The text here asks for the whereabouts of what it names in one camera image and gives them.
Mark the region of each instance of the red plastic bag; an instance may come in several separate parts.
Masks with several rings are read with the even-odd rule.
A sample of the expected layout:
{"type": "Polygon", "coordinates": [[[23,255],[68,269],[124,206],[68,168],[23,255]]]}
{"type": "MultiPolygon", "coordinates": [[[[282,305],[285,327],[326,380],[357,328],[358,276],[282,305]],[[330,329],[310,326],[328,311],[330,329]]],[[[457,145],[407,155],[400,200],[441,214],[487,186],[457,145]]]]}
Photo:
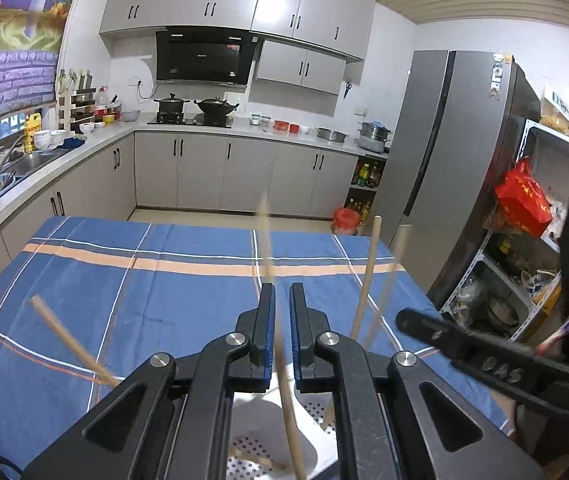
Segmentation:
{"type": "Polygon", "coordinates": [[[531,176],[529,158],[521,158],[496,186],[496,197],[510,225],[540,237],[553,220],[543,188],[531,176]]]}

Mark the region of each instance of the food package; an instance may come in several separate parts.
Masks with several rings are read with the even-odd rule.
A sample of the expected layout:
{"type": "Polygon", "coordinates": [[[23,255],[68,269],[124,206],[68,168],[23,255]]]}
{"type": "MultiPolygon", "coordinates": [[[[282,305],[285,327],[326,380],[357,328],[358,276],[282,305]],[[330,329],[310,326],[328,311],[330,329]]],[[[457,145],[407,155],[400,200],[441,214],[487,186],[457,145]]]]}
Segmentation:
{"type": "Polygon", "coordinates": [[[552,115],[543,115],[540,118],[540,124],[542,124],[542,126],[547,126],[548,128],[552,128],[553,130],[556,130],[557,132],[560,132],[561,134],[564,135],[569,135],[569,127],[567,126],[565,121],[562,121],[561,118],[559,117],[555,117],[552,115]]]}
{"type": "Polygon", "coordinates": [[[507,222],[539,238],[553,220],[543,188],[531,176],[529,158],[521,158],[495,188],[507,222]]]}

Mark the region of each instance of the refrigerator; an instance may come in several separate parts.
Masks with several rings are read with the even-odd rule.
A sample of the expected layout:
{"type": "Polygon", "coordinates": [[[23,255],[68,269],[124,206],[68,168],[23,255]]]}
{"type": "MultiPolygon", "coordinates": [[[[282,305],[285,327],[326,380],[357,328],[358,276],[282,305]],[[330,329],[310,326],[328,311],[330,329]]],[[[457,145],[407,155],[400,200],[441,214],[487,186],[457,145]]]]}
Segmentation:
{"type": "Polygon", "coordinates": [[[513,57],[494,52],[415,51],[401,114],[364,234],[383,218],[391,246],[411,230],[402,265],[440,308],[486,231],[494,186],[517,154],[540,101],[513,57]]]}

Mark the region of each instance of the white tiled wall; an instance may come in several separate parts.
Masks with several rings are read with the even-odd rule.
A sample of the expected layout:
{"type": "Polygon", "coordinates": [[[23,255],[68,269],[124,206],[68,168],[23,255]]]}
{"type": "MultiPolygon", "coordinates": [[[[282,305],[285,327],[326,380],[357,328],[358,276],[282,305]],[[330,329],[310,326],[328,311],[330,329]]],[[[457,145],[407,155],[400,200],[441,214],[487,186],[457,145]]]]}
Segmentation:
{"type": "Polygon", "coordinates": [[[569,27],[521,20],[450,20],[418,25],[415,50],[513,54],[538,96],[545,83],[569,95],[569,27]]]}

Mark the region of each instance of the bottle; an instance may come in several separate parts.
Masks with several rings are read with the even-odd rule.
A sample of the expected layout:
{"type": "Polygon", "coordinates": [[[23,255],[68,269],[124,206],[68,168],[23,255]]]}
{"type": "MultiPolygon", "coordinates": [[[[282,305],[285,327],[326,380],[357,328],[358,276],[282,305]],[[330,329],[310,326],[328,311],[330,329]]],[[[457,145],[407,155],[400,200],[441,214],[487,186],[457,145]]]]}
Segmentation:
{"type": "Polygon", "coordinates": [[[369,176],[369,164],[365,164],[358,173],[358,186],[364,187],[369,176]]]}

